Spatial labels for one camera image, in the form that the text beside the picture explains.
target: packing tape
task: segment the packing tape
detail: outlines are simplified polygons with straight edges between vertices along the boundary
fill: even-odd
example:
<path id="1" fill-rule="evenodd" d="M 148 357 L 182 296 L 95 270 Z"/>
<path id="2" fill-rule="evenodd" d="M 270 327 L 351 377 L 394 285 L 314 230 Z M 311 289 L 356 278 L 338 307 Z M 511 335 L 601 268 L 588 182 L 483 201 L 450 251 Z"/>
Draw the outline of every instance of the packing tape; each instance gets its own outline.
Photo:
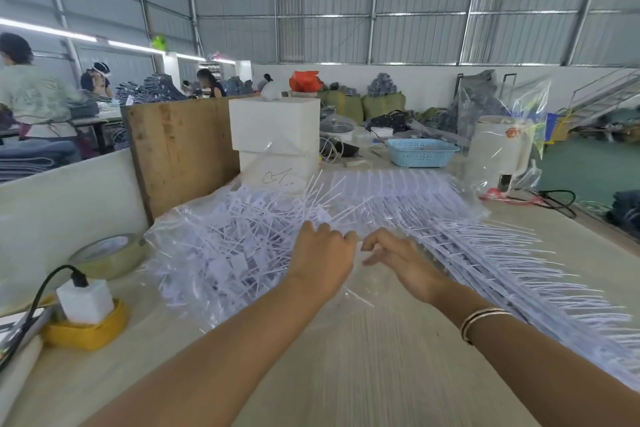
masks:
<path id="1" fill-rule="evenodd" d="M 137 267 L 146 253 L 145 239 L 127 233 L 83 246 L 69 257 L 68 263 L 89 278 L 109 280 Z"/>

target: green floor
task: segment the green floor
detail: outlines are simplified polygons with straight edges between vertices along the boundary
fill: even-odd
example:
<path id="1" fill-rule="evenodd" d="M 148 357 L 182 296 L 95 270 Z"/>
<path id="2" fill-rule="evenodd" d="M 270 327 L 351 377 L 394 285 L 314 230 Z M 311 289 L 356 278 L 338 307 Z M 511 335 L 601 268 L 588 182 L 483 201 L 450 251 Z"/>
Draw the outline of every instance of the green floor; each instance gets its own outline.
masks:
<path id="1" fill-rule="evenodd" d="M 619 190 L 640 188 L 640 144 L 572 137 L 548 146 L 538 189 L 570 189 L 580 201 L 612 204 Z"/>

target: white power adapter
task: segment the white power adapter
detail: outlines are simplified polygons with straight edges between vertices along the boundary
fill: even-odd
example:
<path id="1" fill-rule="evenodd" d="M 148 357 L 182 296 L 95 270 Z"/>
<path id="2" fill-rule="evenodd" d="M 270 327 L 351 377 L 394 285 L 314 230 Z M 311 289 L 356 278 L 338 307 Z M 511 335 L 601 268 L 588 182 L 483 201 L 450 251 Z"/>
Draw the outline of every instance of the white power adapter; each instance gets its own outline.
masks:
<path id="1" fill-rule="evenodd" d="M 73 280 L 56 289 L 58 300 L 71 323 L 99 324 L 113 311 L 113 298 L 106 280 L 92 280 L 79 287 Z"/>

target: bracelet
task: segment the bracelet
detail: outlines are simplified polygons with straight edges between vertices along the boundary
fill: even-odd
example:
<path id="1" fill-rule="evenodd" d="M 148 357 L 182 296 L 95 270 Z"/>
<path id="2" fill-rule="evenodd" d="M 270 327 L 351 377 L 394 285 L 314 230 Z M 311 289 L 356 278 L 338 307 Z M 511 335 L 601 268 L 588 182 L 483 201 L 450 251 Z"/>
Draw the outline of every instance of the bracelet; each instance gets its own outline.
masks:
<path id="1" fill-rule="evenodd" d="M 487 316 L 496 316 L 498 314 L 511 315 L 505 309 L 500 309 L 499 307 L 490 307 L 490 308 L 487 308 L 487 309 L 480 309 L 480 310 L 475 311 L 468 318 L 466 318 L 464 320 L 464 322 L 462 323 L 462 326 L 460 326 L 460 335 L 462 336 L 462 340 L 464 342 L 466 342 L 467 344 L 471 344 L 473 346 L 473 343 L 471 341 L 469 341 L 469 338 L 467 337 L 467 333 L 469 331 L 469 327 L 473 323 L 475 323 L 478 319 L 486 318 Z"/>

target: fluorescent light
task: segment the fluorescent light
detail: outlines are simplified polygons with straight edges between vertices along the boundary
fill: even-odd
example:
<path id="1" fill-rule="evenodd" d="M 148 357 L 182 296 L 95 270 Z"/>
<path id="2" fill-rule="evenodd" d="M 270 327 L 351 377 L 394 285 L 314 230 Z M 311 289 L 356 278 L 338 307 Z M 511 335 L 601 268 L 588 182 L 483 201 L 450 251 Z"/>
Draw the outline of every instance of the fluorescent light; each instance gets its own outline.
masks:
<path id="1" fill-rule="evenodd" d="M 213 61 L 215 62 L 223 62 L 225 64 L 235 64 L 235 61 L 231 61 L 231 59 L 220 59 L 220 58 L 213 58 Z"/>
<path id="2" fill-rule="evenodd" d="M 180 53 L 176 53 L 175 55 L 178 56 L 178 58 L 182 58 L 182 59 L 193 59 L 194 61 L 207 62 L 206 59 L 201 58 L 200 56 L 191 56 L 189 54 L 180 54 Z"/>
<path id="3" fill-rule="evenodd" d="M 36 24 L 27 24 L 26 22 L 12 21 L 11 19 L 0 18 L 0 25 L 9 27 L 18 27 L 20 29 L 34 30 L 37 32 L 44 32 L 46 34 L 59 35 L 62 37 L 70 37 L 72 39 L 80 39 L 81 41 L 98 42 L 98 40 L 85 34 L 78 34 L 77 32 L 69 32 L 66 30 L 53 29 L 52 27 L 37 26 Z"/>
<path id="4" fill-rule="evenodd" d="M 111 40 L 108 40 L 107 42 L 109 43 L 110 46 L 114 46 L 116 48 L 130 49 L 133 51 L 144 51 L 146 53 L 164 54 L 164 51 L 161 51 L 159 49 L 154 49 L 154 48 L 148 48 L 146 46 L 136 46 L 135 44 L 128 44 L 126 42 L 117 42 L 117 41 L 111 41 Z"/>

